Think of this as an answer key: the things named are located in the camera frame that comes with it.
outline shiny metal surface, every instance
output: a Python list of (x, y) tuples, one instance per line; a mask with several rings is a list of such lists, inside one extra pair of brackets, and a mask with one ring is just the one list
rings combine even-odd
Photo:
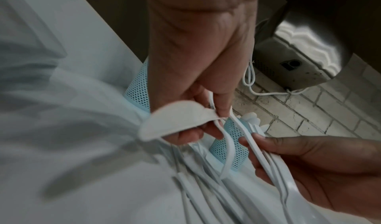
[(259, 25), (254, 66), (284, 88), (296, 90), (326, 82), (352, 55), (323, 16), (295, 4), (283, 6)]

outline fingernail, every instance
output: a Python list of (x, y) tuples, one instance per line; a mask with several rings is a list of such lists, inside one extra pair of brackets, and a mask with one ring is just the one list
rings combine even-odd
[(256, 139), (259, 139), (259, 140), (265, 140), (266, 139), (265, 136), (257, 134), (257, 133), (254, 133), (253, 137)]

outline bundle of plastic utensils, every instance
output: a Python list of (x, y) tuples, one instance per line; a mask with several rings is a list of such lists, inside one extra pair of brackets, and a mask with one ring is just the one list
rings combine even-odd
[[(226, 188), (225, 180), (229, 179), (232, 174), (231, 166), (235, 157), (235, 145), (229, 133), (219, 124), (219, 120), (222, 118), (215, 111), (212, 93), (210, 93), (209, 101), (211, 108), (205, 108), (194, 101), (179, 101), (164, 106), (143, 122), (138, 133), (139, 138), (143, 141), (161, 139), (163, 136), (213, 121), (226, 139), (226, 159), (221, 171), (214, 168), (205, 156), (200, 154), (200, 146), (193, 145), (190, 148), (194, 152), (193, 155), (185, 155), (179, 148), (175, 148), (176, 156), (216, 193), (220, 203), (228, 208), (240, 223), (271, 223), (264, 217), (262, 220), (253, 220), (245, 208), (240, 205), (241, 202), (237, 200), (237, 197), (233, 197)], [(283, 159), (279, 155), (259, 149), (251, 133), (265, 136), (263, 130), (258, 125), (251, 123), (248, 123), (250, 127), (248, 130), (234, 115), (232, 109), (230, 118), (243, 133), (250, 149), (278, 189), (287, 222), (289, 224), (329, 224), (329, 220), (302, 197)], [(223, 214), (214, 212), (214, 215), (210, 215), (206, 212), (208, 208), (206, 201), (197, 195), (183, 172), (179, 172), (177, 178), (205, 223), (228, 223), (225, 222)]]

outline white cable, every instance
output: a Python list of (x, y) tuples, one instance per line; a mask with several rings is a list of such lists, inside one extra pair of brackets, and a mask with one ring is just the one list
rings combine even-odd
[(244, 86), (247, 86), (249, 88), (249, 91), (253, 94), (253, 95), (257, 95), (257, 96), (268, 96), (268, 95), (287, 95), (287, 94), (291, 94), (291, 95), (298, 95), (298, 94), (301, 94), (303, 93), (304, 91), (308, 90), (308, 88), (305, 88), (303, 90), (293, 90), (293, 91), (290, 91), (290, 90), (286, 90), (286, 92), (272, 92), (272, 93), (257, 93), (255, 92), (251, 86), (253, 86), (255, 82), (255, 71), (254, 71), (254, 66), (253, 66), (253, 55), (251, 55), (251, 58), (250, 58), (250, 62), (249, 62), (249, 65), (247, 66), (247, 69), (245, 71), (245, 74), (242, 76), (242, 84)]

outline light blue perforated cup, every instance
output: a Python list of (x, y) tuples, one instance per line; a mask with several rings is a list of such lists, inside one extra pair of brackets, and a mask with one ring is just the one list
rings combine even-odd
[[(246, 121), (239, 120), (251, 133), (250, 127)], [(223, 128), (229, 133), (229, 135), (234, 140), (234, 146), (235, 146), (235, 156), (233, 159), (233, 164), (231, 166), (231, 169), (234, 171), (238, 171), (242, 164), (245, 162), (249, 155), (249, 150), (241, 145), (238, 142), (238, 138), (243, 136), (243, 133), (238, 129), (238, 127), (233, 123), (233, 121), (228, 118), (223, 125)], [(212, 146), (209, 148), (210, 153), (217, 158), (217, 160), (221, 161), (221, 163), (225, 163), (226, 160), (226, 140), (218, 140), (216, 139)]]
[(140, 110), (150, 113), (150, 100), (148, 98), (147, 89), (147, 68), (148, 58), (144, 61), (138, 75), (128, 86), (124, 93), (124, 98)]

